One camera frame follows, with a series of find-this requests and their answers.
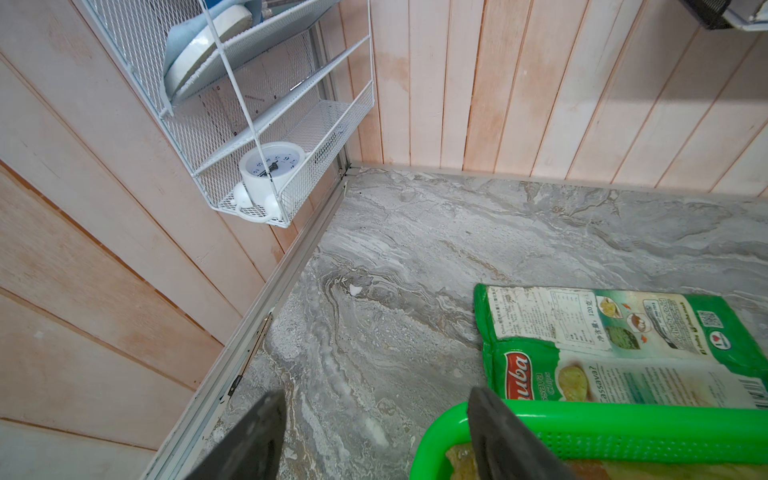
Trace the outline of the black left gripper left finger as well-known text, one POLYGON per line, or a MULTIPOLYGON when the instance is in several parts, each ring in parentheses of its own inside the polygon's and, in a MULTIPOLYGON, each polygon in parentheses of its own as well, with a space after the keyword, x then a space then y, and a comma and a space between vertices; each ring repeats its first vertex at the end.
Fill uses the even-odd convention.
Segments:
POLYGON ((287 424, 285 392, 267 392, 187 479, 271 479, 278 477, 287 424))

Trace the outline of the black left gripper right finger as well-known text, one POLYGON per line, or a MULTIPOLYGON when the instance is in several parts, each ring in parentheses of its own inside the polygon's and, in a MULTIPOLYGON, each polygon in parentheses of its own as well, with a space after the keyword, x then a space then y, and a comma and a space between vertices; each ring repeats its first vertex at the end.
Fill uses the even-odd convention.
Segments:
POLYGON ((468 422, 481 479, 574 479, 575 473, 487 387, 474 387, 468 422))

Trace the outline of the brown paper chips bag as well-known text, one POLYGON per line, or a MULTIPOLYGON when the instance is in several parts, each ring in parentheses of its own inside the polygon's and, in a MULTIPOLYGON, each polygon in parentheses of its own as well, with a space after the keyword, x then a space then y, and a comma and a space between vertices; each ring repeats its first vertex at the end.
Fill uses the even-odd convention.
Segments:
MULTIPOLYGON (((461 444, 446 453, 451 479, 479 479, 472 446, 461 444)), ((657 464, 604 460, 568 460, 581 479, 767 479, 766 465, 657 464)))

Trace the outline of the light green Chuba chips bag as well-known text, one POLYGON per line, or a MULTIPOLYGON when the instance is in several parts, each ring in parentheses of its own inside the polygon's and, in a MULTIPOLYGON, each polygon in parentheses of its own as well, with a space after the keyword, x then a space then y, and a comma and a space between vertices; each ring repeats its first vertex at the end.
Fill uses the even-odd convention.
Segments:
POLYGON ((718 296, 479 284, 474 309, 507 400, 767 406, 766 356, 718 296))

